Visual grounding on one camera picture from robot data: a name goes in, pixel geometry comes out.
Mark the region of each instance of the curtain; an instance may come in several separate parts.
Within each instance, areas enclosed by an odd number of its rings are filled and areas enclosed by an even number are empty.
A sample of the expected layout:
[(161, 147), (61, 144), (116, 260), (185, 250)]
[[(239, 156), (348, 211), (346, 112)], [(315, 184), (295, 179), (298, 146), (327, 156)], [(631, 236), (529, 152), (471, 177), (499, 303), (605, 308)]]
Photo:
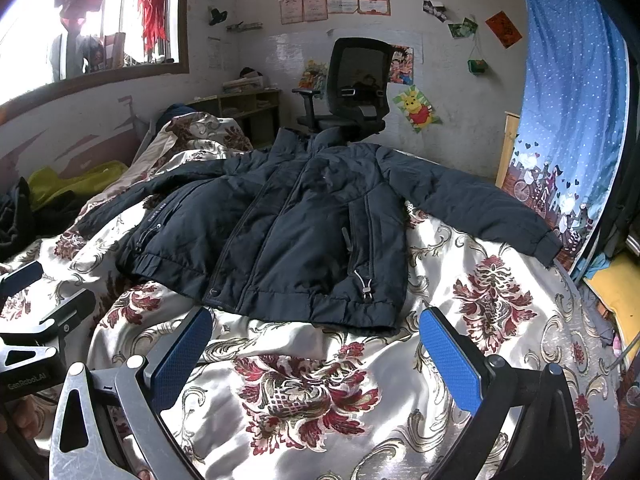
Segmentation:
[(597, 0), (526, 0), (529, 53), (502, 188), (562, 240), (571, 270), (609, 196), (626, 130), (628, 59)]

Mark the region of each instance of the window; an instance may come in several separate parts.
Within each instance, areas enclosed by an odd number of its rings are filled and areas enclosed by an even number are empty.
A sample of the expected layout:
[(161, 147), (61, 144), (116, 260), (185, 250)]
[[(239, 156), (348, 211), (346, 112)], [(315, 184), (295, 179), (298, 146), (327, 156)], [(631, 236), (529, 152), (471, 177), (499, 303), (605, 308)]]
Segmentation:
[[(146, 52), (138, 0), (16, 0), (0, 20), (0, 108), (7, 108), (0, 111), (16, 116), (106, 82), (188, 72), (186, 24), (178, 22), (186, 16), (182, 5), (186, 0), (166, 0), (166, 40), (158, 39)], [(84, 18), (68, 19), (65, 26), (63, 9), (67, 18)]]

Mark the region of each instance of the office chair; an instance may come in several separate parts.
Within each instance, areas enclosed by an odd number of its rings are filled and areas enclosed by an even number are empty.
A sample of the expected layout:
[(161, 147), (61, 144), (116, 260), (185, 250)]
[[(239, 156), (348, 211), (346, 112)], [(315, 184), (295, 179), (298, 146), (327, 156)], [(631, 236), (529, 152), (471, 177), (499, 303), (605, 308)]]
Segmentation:
[(298, 124), (310, 133), (338, 126), (353, 142), (380, 133), (389, 113), (386, 83), (393, 53), (391, 45), (371, 38), (337, 40), (326, 82), (331, 115), (315, 114), (313, 98), (318, 90), (295, 88), (292, 92), (302, 95), (306, 113), (298, 117)]

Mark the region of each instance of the bed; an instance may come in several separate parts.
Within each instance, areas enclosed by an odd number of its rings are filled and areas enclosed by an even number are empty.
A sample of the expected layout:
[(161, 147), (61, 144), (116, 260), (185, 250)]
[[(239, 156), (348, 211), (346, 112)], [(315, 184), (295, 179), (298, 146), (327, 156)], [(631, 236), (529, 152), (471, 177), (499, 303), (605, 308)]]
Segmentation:
[[(169, 122), (130, 169), (90, 200), (81, 216), (136, 182), (190, 160), (234, 156), (251, 143), (233, 120), (195, 113)], [(114, 264), (124, 234), (151, 197), (87, 241), (69, 229), (37, 240), (0, 273), (33, 260), (39, 281), (10, 298), (2, 317), (41, 317), (81, 288), (97, 305), (67, 346), (67, 361), (117, 367), (171, 332), (193, 301), (155, 282), (133, 283)], [(406, 204), (409, 285), (395, 336), (272, 323), (210, 309), (212, 339), (178, 402), (162, 412), (206, 479), (426, 479), (468, 420), (452, 402), (418, 336), (418, 316), (437, 306), (485, 354), (516, 367), (560, 364), (574, 398), (585, 479), (596, 480), (619, 445), (614, 357), (603, 348), (564, 269), (544, 269), (506, 244), (476, 240)], [(47, 452), (57, 389), (35, 399), (36, 443)], [(145, 468), (118, 410), (127, 452)], [(512, 409), (479, 478), (508, 446)]]

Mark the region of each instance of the window frame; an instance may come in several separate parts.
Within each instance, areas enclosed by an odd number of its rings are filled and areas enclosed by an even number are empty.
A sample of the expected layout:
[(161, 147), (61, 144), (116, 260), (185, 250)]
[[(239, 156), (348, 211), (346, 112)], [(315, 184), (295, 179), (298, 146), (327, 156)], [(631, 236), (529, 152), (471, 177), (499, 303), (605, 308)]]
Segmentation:
[(188, 0), (178, 0), (178, 62), (113, 68), (41, 86), (0, 104), (0, 126), (34, 108), (83, 90), (162, 74), (188, 74), (187, 7)]

